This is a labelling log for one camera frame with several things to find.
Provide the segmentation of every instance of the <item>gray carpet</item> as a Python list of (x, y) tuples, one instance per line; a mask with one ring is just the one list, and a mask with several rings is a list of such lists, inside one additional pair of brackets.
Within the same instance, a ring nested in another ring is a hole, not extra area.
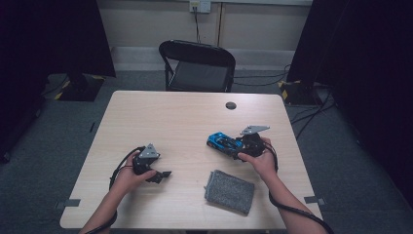
[[(275, 71), (237, 71), (236, 76)], [(64, 75), (50, 77), (52, 89)], [(233, 93), (278, 94), (278, 78), (237, 78)], [(94, 102), (56, 101), (46, 95), (42, 113), (0, 165), (0, 233), (77, 233), (59, 226), (104, 110), (117, 90), (162, 91), (163, 71), (120, 71), (108, 78)], [(326, 90), (320, 90), (325, 98)], [(287, 106), (290, 119), (315, 112)], [(298, 134), (306, 120), (293, 124)], [(413, 233), (413, 212), (386, 172), (357, 144), (352, 125), (334, 106), (317, 115), (298, 138), (324, 220), (336, 233)], [(114, 230), (112, 233), (134, 233)]]

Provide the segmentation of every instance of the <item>fingers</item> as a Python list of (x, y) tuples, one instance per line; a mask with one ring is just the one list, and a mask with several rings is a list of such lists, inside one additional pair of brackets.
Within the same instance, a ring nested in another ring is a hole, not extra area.
[(126, 166), (131, 166), (131, 161), (133, 160), (133, 157), (134, 157), (135, 155), (139, 154), (139, 153), (140, 153), (139, 150), (134, 151), (134, 153), (131, 154), (131, 155), (128, 157)]
[(238, 157), (244, 161), (247, 161), (248, 163), (252, 163), (252, 160), (254, 159), (253, 157), (245, 154), (245, 153), (239, 153)]
[(144, 173), (144, 174), (142, 174), (142, 175), (140, 175), (140, 176), (141, 176), (143, 179), (148, 179), (148, 178), (153, 177), (155, 174), (156, 174), (156, 171), (155, 171), (155, 170), (151, 170), (151, 171), (148, 171), (148, 172), (146, 172), (146, 173)]
[(269, 138), (266, 137), (261, 137), (261, 139), (266, 142), (267, 144), (271, 144), (271, 140)]

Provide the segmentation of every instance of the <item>hand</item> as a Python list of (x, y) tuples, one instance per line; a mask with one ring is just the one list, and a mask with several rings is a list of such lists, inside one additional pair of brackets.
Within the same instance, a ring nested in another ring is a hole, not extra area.
[[(268, 146), (271, 145), (271, 141), (268, 138), (261, 137), (261, 139), (264, 140)], [(250, 163), (263, 180), (269, 176), (277, 175), (275, 170), (274, 155), (269, 151), (269, 149), (265, 149), (258, 157), (252, 157), (244, 153), (239, 153), (238, 157)]]
[(151, 170), (142, 175), (136, 175), (134, 173), (132, 159), (137, 154), (139, 154), (138, 150), (128, 157), (126, 165), (119, 171), (111, 190), (116, 189), (126, 195), (139, 186), (143, 181), (156, 174), (155, 170)]

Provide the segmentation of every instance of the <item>chair backrest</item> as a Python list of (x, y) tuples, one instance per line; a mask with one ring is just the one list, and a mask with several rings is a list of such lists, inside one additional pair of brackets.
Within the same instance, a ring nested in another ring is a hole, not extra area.
[(166, 64), (169, 64), (167, 59), (174, 59), (233, 69), (236, 65), (234, 57), (225, 49), (195, 42), (169, 40), (160, 45), (159, 52)]

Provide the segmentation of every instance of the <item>black folding chair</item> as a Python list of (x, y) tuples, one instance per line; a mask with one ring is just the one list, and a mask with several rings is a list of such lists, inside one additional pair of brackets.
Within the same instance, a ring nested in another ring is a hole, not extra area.
[[(170, 40), (161, 44), (159, 52), (165, 62), (167, 91), (231, 92), (236, 62), (225, 49)], [(178, 61), (175, 70), (169, 63), (172, 60)]]

